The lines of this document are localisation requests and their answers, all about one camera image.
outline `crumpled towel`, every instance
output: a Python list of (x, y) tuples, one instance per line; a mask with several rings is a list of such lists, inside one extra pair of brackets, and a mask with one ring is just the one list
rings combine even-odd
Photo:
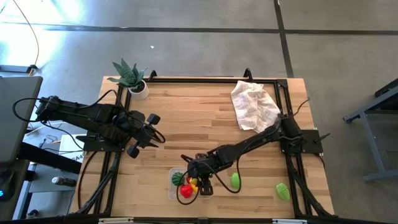
[(280, 113), (263, 84), (238, 81), (231, 92), (236, 119), (243, 130), (262, 132), (272, 126)]

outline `clear plastic container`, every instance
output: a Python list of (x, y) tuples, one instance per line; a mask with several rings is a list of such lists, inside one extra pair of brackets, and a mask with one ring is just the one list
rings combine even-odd
[[(175, 167), (175, 168), (171, 168), (170, 169), (170, 172), (169, 172), (169, 199), (170, 200), (176, 200), (177, 199), (177, 196), (176, 196), (177, 186), (175, 186), (173, 184), (173, 182), (172, 182), (173, 174), (175, 174), (176, 172), (185, 173), (186, 171), (187, 171), (186, 167)], [(190, 198), (187, 198), (187, 199), (185, 199), (181, 194), (178, 197), (180, 198), (180, 200), (182, 200), (184, 202), (185, 200), (189, 200), (189, 199), (192, 200), (194, 198), (195, 194), (196, 194), (195, 192), (192, 193), (192, 196)], [(210, 196), (198, 195), (197, 199), (209, 199), (209, 198), (211, 198), (211, 196), (212, 195), (210, 195)]]

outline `concrete floor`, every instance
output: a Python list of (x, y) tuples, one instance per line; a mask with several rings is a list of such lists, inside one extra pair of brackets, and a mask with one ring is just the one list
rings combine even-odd
[[(46, 24), (277, 28), (271, 0), (18, 2), (31, 22)], [(280, 0), (280, 6), (286, 29), (398, 30), (394, 0)], [(0, 21), (23, 17), (9, 1)], [(279, 34), (36, 32), (40, 96), (93, 102), (102, 77), (115, 74), (111, 62), (121, 57), (159, 75), (241, 76), (249, 67), (255, 77), (287, 77)], [(36, 49), (27, 26), (0, 24), (0, 34), (0, 64), (32, 63)], [(335, 213), (398, 223), (398, 179), (363, 182), (377, 170), (373, 156), (361, 123), (342, 120), (397, 78), (398, 35), (287, 35), (287, 43), (294, 77), (305, 79), (315, 125), (331, 133), (323, 147)], [(43, 200), (34, 197), (33, 207), (40, 209)], [(52, 206), (44, 210), (45, 216), (62, 213)]]

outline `succulent plant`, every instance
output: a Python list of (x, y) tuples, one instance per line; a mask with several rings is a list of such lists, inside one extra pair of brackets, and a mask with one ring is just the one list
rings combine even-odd
[(138, 88), (139, 83), (141, 82), (142, 78), (144, 78), (144, 73), (146, 69), (138, 72), (137, 63), (135, 63), (133, 68), (131, 69), (123, 58), (121, 64), (115, 62), (112, 63), (121, 78), (117, 79), (111, 77), (108, 78), (109, 81), (117, 82), (118, 85), (122, 87), (131, 87), (132, 89)]

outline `butcher block tabletop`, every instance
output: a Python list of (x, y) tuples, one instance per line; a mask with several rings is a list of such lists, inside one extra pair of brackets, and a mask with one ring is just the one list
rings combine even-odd
[[(103, 78), (99, 95), (118, 86)], [(304, 80), (287, 79), (293, 112), (307, 99)], [(159, 147), (141, 149), (136, 159), (122, 153), (111, 211), (112, 217), (212, 217), (212, 218), (293, 218), (292, 201), (278, 196), (275, 186), (289, 186), (287, 167), (279, 143), (266, 144), (243, 155), (239, 161), (242, 189), (229, 193), (214, 177), (211, 178), (214, 195), (198, 199), (191, 205), (181, 205), (169, 199), (169, 172), (171, 168), (187, 167), (180, 157), (195, 157), (223, 144), (235, 144), (255, 134), (239, 129), (231, 92), (235, 83), (148, 83), (149, 96), (142, 101), (131, 100), (129, 110), (138, 110), (148, 117), (151, 113), (161, 117), (155, 127), (166, 138)], [(275, 101), (272, 85), (264, 89)], [(122, 102), (127, 90), (124, 89)], [(108, 94), (100, 103), (114, 104), (116, 96)], [(313, 129), (309, 102), (305, 103), (295, 119), (302, 129)], [(325, 170), (319, 157), (303, 154), (304, 171), (308, 188), (324, 209), (333, 213)], [(104, 152), (98, 152), (88, 164), (81, 183), (81, 202), (86, 202), (100, 179)], [(236, 172), (234, 164), (219, 173), (230, 186), (230, 177)], [(104, 191), (101, 212), (108, 198)], [(300, 208), (304, 211), (301, 190), (297, 187)], [(77, 194), (71, 212), (77, 210)]]

